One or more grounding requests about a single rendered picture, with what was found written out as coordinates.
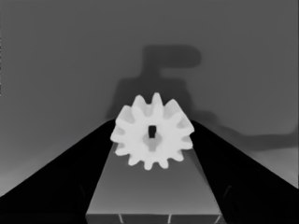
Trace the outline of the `white toothed gear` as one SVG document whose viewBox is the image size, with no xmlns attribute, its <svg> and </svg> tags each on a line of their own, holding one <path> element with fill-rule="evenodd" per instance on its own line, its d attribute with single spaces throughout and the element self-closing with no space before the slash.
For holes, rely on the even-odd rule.
<svg viewBox="0 0 299 224">
<path fill-rule="evenodd" d="M 150 171 L 155 163 L 163 169 L 168 160 L 183 161 L 183 150 L 193 148 L 194 127 L 175 99 L 163 103 L 159 92 L 147 104 L 137 95 L 132 105 L 125 105 L 115 120 L 110 140 L 118 146 L 117 156 L 129 156 L 128 165 L 144 162 Z"/>
</svg>

